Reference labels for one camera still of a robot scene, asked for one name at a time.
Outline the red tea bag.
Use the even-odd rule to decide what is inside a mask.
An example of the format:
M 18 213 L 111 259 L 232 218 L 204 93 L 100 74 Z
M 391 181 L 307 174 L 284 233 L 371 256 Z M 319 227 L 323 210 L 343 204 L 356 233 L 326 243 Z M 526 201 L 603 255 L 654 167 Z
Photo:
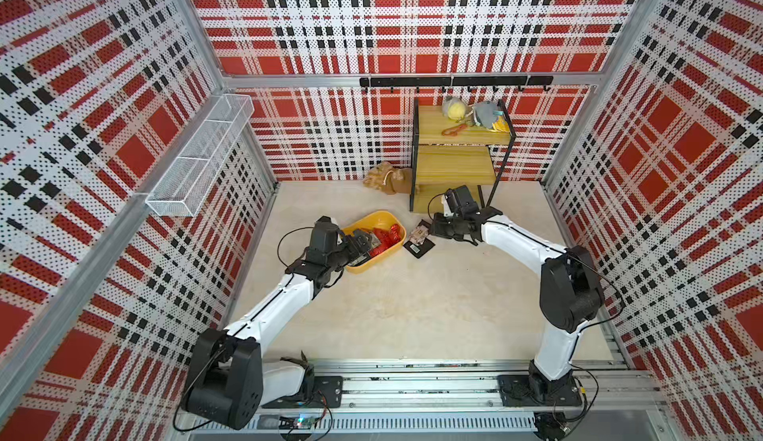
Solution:
M 371 252 L 371 258 L 375 258 L 401 242 L 401 226 L 393 224 L 390 229 L 374 228 L 373 235 L 379 240 L 379 244 Z

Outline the yellow plastic storage box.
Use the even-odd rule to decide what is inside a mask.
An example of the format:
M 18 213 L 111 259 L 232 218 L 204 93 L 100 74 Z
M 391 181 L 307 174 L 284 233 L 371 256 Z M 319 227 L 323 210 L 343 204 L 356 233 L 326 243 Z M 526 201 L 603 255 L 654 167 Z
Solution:
M 360 274 L 373 265 L 384 261 L 403 247 L 407 231 L 403 224 L 387 210 L 377 210 L 353 224 L 343 227 L 347 235 L 365 235 L 369 240 L 370 250 L 357 258 L 346 268 L 352 274 Z

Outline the black gold label tea bag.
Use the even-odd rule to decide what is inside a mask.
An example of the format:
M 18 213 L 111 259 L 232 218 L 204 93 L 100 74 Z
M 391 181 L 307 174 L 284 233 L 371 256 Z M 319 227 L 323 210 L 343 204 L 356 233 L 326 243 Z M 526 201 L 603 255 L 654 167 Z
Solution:
M 377 238 L 373 230 L 355 229 L 353 231 L 353 238 L 361 253 L 370 253 L 381 245 L 379 238 Z

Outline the small brown tea bag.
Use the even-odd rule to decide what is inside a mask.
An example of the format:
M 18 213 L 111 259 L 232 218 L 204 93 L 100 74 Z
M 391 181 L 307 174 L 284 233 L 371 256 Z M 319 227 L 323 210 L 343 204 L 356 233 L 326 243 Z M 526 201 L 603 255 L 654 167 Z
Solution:
M 409 242 L 414 245 L 423 245 L 423 242 L 428 238 L 430 230 L 430 223 L 425 220 L 421 220 L 417 224 L 416 228 L 411 232 Z

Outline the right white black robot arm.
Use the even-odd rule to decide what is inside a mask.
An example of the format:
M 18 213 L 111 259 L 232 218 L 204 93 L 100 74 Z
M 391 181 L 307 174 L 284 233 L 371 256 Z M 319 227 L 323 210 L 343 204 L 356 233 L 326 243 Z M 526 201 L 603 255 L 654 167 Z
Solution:
M 546 320 L 542 341 L 525 375 L 498 378 L 506 406 L 588 405 L 575 382 L 574 352 L 585 329 L 595 325 L 604 301 L 601 279 L 581 246 L 564 247 L 520 227 L 500 210 L 480 208 L 465 186 L 437 197 L 442 212 L 431 214 L 435 237 L 485 243 L 512 256 L 540 277 L 540 311 Z

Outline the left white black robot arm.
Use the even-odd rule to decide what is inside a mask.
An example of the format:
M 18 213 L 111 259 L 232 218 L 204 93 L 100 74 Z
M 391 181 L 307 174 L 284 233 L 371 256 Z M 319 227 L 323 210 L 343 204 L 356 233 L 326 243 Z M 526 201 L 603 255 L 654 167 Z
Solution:
M 268 295 L 240 319 L 198 337 L 179 407 L 204 424 L 242 429 L 268 403 L 320 401 L 306 357 L 264 357 L 302 308 L 339 281 L 347 266 L 369 256 L 373 238 L 362 229 L 345 233 L 329 216 L 308 229 L 308 245 Z

